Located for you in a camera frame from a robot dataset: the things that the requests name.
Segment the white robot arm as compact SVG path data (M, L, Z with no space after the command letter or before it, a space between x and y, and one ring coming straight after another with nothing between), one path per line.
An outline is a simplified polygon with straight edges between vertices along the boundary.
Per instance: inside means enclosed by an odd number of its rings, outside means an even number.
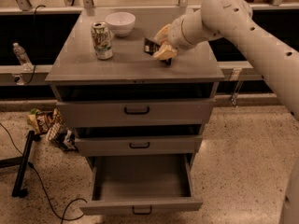
M298 51L265 31L244 0L203 0L200 8L165 25L154 37L158 60L178 56L200 43L231 42L270 87L294 119L299 119Z

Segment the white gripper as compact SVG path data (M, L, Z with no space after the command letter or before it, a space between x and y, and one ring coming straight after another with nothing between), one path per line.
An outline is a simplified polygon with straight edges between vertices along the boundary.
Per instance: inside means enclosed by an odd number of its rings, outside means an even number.
M190 43L186 40L182 25L185 15L182 15L171 24L165 25L154 37L158 44L162 44L159 49L153 53L153 57L157 60L168 60L178 55L177 49L189 49Z

